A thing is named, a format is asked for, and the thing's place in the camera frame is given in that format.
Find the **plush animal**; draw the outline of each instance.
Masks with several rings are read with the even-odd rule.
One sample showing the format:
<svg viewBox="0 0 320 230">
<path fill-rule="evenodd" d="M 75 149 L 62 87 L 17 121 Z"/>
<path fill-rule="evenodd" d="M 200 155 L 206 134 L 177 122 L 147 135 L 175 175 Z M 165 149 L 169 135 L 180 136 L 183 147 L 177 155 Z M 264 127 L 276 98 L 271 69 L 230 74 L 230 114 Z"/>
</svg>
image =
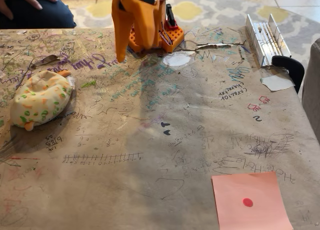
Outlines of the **plush animal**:
<svg viewBox="0 0 320 230">
<path fill-rule="evenodd" d="M 12 125 L 27 131 L 55 118 L 67 105 L 72 87 L 66 77 L 70 71 L 41 71 L 18 88 L 10 109 Z"/>
</svg>

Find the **gray chair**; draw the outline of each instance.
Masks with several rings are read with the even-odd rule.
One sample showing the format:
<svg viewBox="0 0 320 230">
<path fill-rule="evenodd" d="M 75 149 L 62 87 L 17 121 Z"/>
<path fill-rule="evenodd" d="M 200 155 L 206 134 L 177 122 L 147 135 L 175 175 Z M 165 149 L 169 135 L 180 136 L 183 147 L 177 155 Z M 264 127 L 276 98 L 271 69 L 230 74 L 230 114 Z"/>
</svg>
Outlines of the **gray chair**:
<svg viewBox="0 0 320 230">
<path fill-rule="evenodd" d="M 311 46 L 302 92 L 302 105 L 320 142 L 320 39 Z"/>
</svg>

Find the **red component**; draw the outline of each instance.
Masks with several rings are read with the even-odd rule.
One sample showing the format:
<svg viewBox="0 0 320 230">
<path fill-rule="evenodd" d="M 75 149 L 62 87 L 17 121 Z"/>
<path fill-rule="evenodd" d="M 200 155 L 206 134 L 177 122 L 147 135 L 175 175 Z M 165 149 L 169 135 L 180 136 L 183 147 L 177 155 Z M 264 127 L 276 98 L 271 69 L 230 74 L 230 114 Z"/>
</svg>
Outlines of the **red component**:
<svg viewBox="0 0 320 230">
<path fill-rule="evenodd" d="M 179 28 L 179 26 L 177 25 L 176 21 L 174 21 L 174 26 L 170 26 L 170 24 L 168 23 L 168 21 L 166 20 L 165 21 L 165 28 L 170 30 L 170 31 L 173 31 L 173 30 L 176 30 Z"/>
<path fill-rule="evenodd" d="M 242 200 L 242 202 L 244 203 L 245 206 L 248 206 L 248 207 L 252 207 L 252 206 L 254 205 L 254 203 L 252 202 L 252 200 L 249 199 L 249 198 L 244 198 L 244 199 Z"/>
</svg>

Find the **pink sticky note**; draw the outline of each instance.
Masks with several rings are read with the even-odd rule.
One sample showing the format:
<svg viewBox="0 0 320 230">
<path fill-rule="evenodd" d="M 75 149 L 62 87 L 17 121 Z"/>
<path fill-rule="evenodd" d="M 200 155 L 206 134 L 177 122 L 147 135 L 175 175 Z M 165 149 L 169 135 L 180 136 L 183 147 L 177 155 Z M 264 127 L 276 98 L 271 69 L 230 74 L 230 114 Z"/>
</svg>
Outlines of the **pink sticky note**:
<svg viewBox="0 0 320 230">
<path fill-rule="evenodd" d="M 220 230 L 292 230 L 275 172 L 212 176 Z"/>
</svg>

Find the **red dot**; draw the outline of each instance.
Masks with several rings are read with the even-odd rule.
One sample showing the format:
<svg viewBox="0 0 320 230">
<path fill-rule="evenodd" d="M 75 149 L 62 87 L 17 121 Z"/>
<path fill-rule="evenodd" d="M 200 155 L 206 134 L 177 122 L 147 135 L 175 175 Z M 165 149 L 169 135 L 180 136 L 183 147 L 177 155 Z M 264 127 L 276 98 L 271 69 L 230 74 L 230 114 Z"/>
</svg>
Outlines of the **red dot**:
<svg viewBox="0 0 320 230">
<path fill-rule="evenodd" d="M 248 207 L 252 207 L 254 205 L 254 203 L 249 198 L 244 198 L 242 202 L 244 203 L 245 206 L 248 206 Z"/>
</svg>

